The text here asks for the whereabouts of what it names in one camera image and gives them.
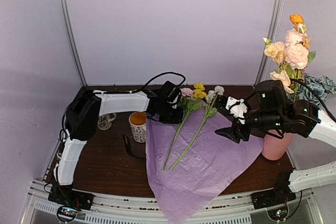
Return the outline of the pink carnation flower stem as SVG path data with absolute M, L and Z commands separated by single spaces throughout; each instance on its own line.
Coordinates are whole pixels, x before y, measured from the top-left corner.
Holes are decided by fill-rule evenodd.
M 168 150 L 167 156 L 164 161 L 164 165 L 162 168 L 162 172 L 165 171 L 167 163 L 169 161 L 171 152 L 173 150 L 174 144 L 176 142 L 176 139 L 185 124 L 186 120 L 188 119 L 189 115 L 199 110 L 202 107 L 202 99 L 204 98 L 204 91 L 202 89 L 191 89 L 191 88 L 182 88 L 181 90 L 182 98 L 179 101 L 179 105 L 182 108 L 182 119 L 176 129 L 176 132 L 174 134 L 174 137 L 172 139 L 172 143 L 170 145 L 170 148 Z

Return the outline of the purple tissue paper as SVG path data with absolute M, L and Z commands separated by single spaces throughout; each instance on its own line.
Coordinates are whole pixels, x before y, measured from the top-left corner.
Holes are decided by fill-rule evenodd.
M 222 193 L 263 150 L 263 138 L 251 136 L 248 142 L 237 144 L 215 134 L 215 130 L 231 125 L 227 118 L 216 113 L 207 119 L 177 166 L 169 170 L 193 138 L 204 113 L 205 109 L 201 108 L 190 114 L 176 139 L 164 172 L 162 168 L 177 125 L 147 121 L 146 172 L 156 199 L 168 202 L 171 196 L 183 200 L 195 197 L 203 206 Z

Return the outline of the peach poppy flower stem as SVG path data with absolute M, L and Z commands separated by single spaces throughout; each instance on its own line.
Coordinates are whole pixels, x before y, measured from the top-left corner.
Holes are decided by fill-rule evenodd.
M 290 88 L 291 80 L 286 71 L 288 63 L 285 60 L 285 44 L 282 41 L 272 42 L 269 38 L 265 37 L 262 39 L 265 43 L 264 55 L 270 57 L 278 66 L 278 70 L 271 72 L 270 77 L 273 80 L 281 81 L 284 90 L 288 94 L 293 94 L 294 91 Z

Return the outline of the peach pink rose stem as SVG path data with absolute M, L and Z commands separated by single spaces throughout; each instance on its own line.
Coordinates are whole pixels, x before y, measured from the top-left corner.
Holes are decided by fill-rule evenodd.
M 304 81 L 305 69 L 316 57 L 315 51 L 309 51 L 311 38 L 307 33 L 293 28 L 285 35 L 285 68 L 289 79 Z

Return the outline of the blue hydrangea flower stem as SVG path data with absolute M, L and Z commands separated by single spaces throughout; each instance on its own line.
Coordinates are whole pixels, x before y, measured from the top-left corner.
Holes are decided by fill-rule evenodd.
M 335 95 L 335 83 L 327 76 L 314 77 L 306 73 L 305 83 L 323 102 L 326 102 L 328 95 Z M 300 91 L 300 99 L 321 107 L 321 102 L 305 87 L 302 87 Z

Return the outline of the orange flower stem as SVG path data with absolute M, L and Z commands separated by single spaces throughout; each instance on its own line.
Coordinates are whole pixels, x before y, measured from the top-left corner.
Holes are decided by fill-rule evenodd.
M 292 14 L 289 16 L 289 19 L 293 23 L 294 28 L 298 33 L 304 34 L 307 32 L 305 20 L 300 14 Z

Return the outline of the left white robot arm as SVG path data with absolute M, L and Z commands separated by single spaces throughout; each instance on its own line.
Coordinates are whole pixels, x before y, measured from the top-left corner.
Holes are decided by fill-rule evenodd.
M 100 116 L 145 112 L 150 116 L 157 115 L 162 123 L 178 124 L 183 114 L 182 108 L 178 106 L 181 97 L 179 88 L 165 92 L 159 89 L 101 91 L 82 87 L 65 113 L 65 148 L 54 168 L 54 178 L 60 185 L 54 192 L 56 198 L 64 205 L 71 205 L 75 201 L 75 192 L 67 186 L 73 183 L 80 154 L 87 141 L 94 137 Z

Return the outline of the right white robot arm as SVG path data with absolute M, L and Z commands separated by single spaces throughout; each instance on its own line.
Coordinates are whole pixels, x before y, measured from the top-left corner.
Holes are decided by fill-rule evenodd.
M 327 110 L 299 100 L 277 102 L 274 99 L 260 101 L 258 109 L 249 109 L 246 101 L 233 97 L 221 98 L 216 102 L 220 112 L 233 116 L 230 127 L 216 130 L 216 134 L 224 136 L 236 143 L 248 141 L 252 131 L 265 133 L 262 155 L 268 160 L 278 160 L 287 149 L 292 147 L 292 140 L 309 142 L 309 157 L 315 157 L 313 147 L 319 154 L 324 147 L 335 148 L 335 119 Z M 308 188 L 320 187 L 335 183 L 335 159 L 323 158 L 321 161 L 309 161 L 303 157 L 303 151 L 296 150 L 294 162 L 297 168 L 279 175 L 279 183 L 269 192 L 272 203 L 279 204 L 289 196 Z

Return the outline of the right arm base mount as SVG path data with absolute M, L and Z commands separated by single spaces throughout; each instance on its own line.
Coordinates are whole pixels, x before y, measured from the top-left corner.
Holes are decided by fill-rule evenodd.
M 289 202 L 296 199 L 296 194 L 274 189 L 265 190 L 251 195 L 254 209 L 266 208 L 267 216 L 275 222 L 285 221 L 289 215 Z

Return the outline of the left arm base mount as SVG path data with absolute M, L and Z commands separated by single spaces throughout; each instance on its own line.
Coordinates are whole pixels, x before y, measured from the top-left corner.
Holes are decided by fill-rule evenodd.
M 48 200 L 59 204 L 56 210 L 56 217 L 61 222 L 74 221 L 83 210 L 90 210 L 94 195 L 79 191 L 72 191 L 68 199 L 62 194 L 50 193 Z

